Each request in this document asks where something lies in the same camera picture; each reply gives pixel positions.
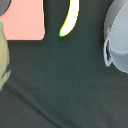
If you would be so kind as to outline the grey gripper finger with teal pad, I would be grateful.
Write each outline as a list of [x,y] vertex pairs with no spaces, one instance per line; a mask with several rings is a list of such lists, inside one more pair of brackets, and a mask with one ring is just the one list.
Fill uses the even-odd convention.
[[7,71],[10,56],[6,37],[3,32],[3,24],[0,22],[0,90],[9,79],[11,71]]

